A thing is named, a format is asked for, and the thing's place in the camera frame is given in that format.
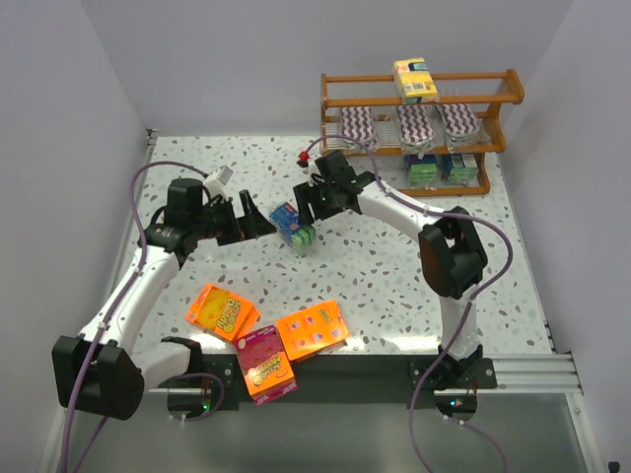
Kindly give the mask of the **blue green sponge pack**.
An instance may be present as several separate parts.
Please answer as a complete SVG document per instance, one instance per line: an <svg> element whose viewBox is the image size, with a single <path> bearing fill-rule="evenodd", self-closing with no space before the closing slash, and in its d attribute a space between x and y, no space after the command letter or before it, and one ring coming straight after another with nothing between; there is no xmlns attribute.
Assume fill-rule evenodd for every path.
<svg viewBox="0 0 631 473"><path fill-rule="evenodd" d="M443 155L442 165L442 179L448 184L468 185L478 175L478 164L473 154Z"/></svg>
<svg viewBox="0 0 631 473"><path fill-rule="evenodd" d="M436 179L439 172L435 155L406 155L404 162L411 186L425 187Z"/></svg>
<svg viewBox="0 0 631 473"><path fill-rule="evenodd" d="M311 250L316 241L316 231L308 224L303 224L298 210L289 202L275 206L269 213L271 224L280 236L298 254Z"/></svg>

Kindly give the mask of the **silver scourer pack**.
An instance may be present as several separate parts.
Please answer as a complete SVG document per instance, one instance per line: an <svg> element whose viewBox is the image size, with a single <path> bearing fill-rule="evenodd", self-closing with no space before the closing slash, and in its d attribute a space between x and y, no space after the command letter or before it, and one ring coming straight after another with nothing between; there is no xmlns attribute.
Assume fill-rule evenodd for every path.
<svg viewBox="0 0 631 473"><path fill-rule="evenodd" d="M364 148L375 151L379 145L379 135L373 123L370 106L347 106L339 109L339 133L351 141L344 140L349 151L362 151Z"/></svg>

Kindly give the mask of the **orange Scrub Daddy box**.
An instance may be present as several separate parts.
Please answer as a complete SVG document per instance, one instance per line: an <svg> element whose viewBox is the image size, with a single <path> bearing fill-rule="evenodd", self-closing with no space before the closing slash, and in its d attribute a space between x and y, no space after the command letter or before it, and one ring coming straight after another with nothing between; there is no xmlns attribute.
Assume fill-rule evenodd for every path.
<svg viewBox="0 0 631 473"><path fill-rule="evenodd" d="M184 319L233 343L247 335L260 319L260 311L242 297L206 284L189 307Z"/></svg>

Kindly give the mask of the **orange Scrub Mommy box back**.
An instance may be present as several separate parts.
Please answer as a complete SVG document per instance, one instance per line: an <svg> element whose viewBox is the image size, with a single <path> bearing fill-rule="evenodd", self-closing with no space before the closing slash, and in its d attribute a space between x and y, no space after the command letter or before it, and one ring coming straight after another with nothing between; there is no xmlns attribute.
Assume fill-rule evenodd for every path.
<svg viewBox="0 0 631 473"><path fill-rule="evenodd" d="M333 300L279 318L276 329L292 363L339 346L349 336L340 307Z"/></svg>

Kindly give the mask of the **yellow sponge pack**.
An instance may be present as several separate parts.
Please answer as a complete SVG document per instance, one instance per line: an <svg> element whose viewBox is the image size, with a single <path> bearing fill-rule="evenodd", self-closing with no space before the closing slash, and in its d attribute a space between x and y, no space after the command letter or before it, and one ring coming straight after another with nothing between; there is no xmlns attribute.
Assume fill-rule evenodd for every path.
<svg viewBox="0 0 631 473"><path fill-rule="evenodd" d="M436 102L440 98L423 57L394 61L392 77L403 104Z"/></svg>

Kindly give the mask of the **pink grey zigzag sponge pack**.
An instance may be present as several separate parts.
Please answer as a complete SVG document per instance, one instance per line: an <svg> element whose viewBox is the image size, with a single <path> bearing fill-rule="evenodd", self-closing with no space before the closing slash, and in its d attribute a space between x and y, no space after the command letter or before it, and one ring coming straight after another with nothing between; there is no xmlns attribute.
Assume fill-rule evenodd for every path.
<svg viewBox="0 0 631 473"><path fill-rule="evenodd" d="M446 145L454 150L475 145L481 131L481 120L466 103L445 103L438 106Z"/></svg>

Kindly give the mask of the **pink Scrub Mommy box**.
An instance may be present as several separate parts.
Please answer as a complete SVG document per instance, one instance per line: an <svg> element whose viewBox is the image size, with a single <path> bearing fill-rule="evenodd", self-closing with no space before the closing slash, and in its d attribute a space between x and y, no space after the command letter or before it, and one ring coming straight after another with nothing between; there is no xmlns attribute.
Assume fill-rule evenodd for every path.
<svg viewBox="0 0 631 473"><path fill-rule="evenodd" d="M235 340L237 359L247 393L257 406L298 389L295 374L274 325Z"/></svg>

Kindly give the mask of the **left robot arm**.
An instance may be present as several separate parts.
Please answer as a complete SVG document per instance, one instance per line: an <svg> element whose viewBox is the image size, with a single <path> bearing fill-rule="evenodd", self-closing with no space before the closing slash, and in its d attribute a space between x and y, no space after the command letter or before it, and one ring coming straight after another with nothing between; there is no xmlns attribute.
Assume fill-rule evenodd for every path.
<svg viewBox="0 0 631 473"><path fill-rule="evenodd" d="M129 419L143 395L183 375L205 372L199 343L169 336L156 349L134 357L140 330L172 278L200 241L227 245L275 233L248 191L239 194L244 213L212 195L195 178L178 178L167 203L140 232L127 272L95 317L74 337L61 336L52 348L58 400L67 410L117 420Z"/></svg>

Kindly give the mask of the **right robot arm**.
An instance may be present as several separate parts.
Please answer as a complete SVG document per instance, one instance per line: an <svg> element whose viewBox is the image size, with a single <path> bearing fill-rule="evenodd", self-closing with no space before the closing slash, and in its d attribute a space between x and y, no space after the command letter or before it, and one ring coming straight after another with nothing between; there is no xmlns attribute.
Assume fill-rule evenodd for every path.
<svg viewBox="0 0 631 473"><path fill-rule="evenodd" d="M298 166L309 181L294 187L301 221L311 225L344 211L383 222L414 240L421 273L439 297L442 337L439 355L425 369L435 386L465 382L483 356L473 298L488 263L468 213L423 206L370 171L358 173L343 153L312 159L303 151Z"/></svg>

